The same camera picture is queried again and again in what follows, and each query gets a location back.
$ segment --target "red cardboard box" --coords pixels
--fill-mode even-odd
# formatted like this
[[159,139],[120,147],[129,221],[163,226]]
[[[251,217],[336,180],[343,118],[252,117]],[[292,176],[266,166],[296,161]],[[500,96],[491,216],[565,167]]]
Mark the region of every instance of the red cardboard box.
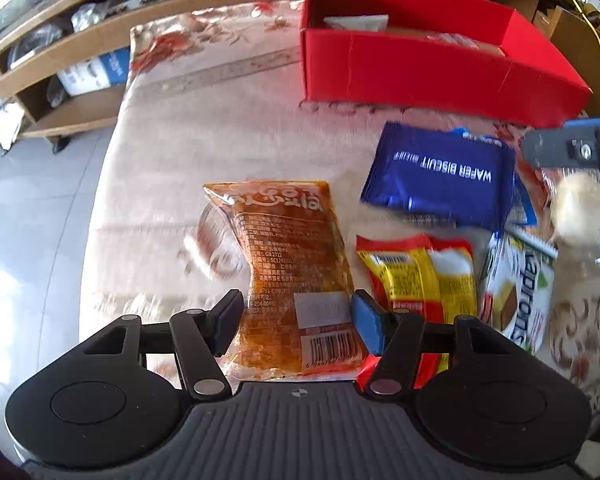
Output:
[[[390,27],[462,34],[505,56],[323,23],[370,14],[388,14]],[[551,128],[577,117],[591,96],[539,30],[487,0],[306,0],[301,28],[309,100],[435,108]]]

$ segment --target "barcode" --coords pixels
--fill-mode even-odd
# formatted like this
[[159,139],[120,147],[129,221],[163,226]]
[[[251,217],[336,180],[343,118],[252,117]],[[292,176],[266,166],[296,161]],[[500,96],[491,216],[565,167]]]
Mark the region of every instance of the barcode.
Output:
[[300,336],[302,366],[320,366],[350,360],[358,354],[358,345],[351,330],[340,330],[318,335]]
[[381,264],[408,264],[409,259],[403,254],[372,254],[371,259],[376,265]]

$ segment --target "blue package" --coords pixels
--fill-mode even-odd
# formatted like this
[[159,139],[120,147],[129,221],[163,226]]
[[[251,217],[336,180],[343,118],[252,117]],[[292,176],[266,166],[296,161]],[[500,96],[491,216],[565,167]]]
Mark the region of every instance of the blue package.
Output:
[[360,200],[501,232],[514,167],[514,151],[497,139],[385,123]]

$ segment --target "snack package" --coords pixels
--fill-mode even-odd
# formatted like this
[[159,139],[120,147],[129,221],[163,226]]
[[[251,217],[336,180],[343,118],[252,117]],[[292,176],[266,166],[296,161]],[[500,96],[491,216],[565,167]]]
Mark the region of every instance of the snack package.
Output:
[[524,231],[493,237],[481,277],[480,320],[531,353],[549,318],[557,251]]
[[326,182],[205,184],[251,267],[245,313],[224,370],[269,379],[352,370],[364,358],[353,290]]
[[[369,269],[376,301],[387,310],[405,308],[435,323],[477,315],[472,248],[466,240],[424,234],[392,241],[359,236],[356,251]],[[423,354],[416,388],[447,368],[446,354]]]
[[501,232],[514,194],[514,151],[497,139],[387,122],[360,200]]

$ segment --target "tiled floor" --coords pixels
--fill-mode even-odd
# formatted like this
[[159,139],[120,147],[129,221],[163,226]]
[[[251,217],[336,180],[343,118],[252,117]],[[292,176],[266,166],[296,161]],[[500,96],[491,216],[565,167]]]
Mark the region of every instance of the tiled floor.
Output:
[[78,342],[82,261],[112,129],[74,136],[57,154],[43,139],[0,151],[0,448],[10,393]]

